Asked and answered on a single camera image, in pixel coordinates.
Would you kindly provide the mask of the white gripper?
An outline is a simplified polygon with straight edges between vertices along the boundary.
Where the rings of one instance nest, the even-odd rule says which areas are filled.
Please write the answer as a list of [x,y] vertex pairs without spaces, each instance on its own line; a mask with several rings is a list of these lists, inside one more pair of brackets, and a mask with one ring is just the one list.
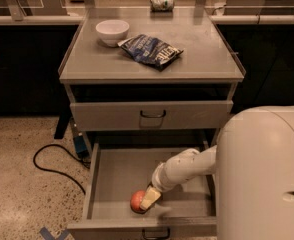
[[154,187],[147,188],[139,205],[143,211],[147,211],[161,197],[161,192],[168,192],[174,187],[166,174],[164,163],[160,163],[156,167],[152,174],[151,183]]

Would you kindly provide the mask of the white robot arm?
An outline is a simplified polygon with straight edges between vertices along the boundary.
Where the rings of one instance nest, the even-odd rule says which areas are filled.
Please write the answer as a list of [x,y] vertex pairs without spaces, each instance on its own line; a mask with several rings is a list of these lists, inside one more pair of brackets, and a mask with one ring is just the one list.
[[217,240],[294,240],[294,106],[244,110],[215,146],[160,163],[140,208],[205,174],[216,176]]

